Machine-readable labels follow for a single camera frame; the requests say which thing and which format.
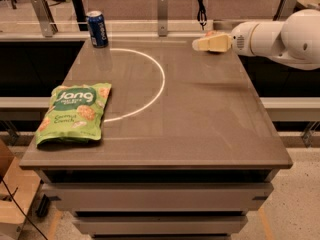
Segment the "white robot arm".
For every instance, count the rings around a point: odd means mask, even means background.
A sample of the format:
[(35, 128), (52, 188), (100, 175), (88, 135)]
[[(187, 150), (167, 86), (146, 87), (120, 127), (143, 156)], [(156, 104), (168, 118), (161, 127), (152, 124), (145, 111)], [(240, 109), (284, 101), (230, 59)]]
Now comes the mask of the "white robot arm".
[(285, 21), (249, 21), (230, 33), (213, 31), (192, 42), (195, 51), (260, 56), (300, 70), (320, 67), (320, 12), (305, 9)]

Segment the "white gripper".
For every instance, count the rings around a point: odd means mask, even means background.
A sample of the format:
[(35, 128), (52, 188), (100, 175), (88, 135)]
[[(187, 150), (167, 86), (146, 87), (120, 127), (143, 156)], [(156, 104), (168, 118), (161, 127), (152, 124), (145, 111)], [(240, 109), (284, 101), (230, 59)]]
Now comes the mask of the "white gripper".
[[(231, 31), (232, 49), (241, 56), (254, 56), (251, 47), (253, 32), (258, 22), (244, 22)], [(231, 48), (231, 39), (227, 34), (210, 35), (196, 39), (192, 48), (196, 51), (227, 52)]]

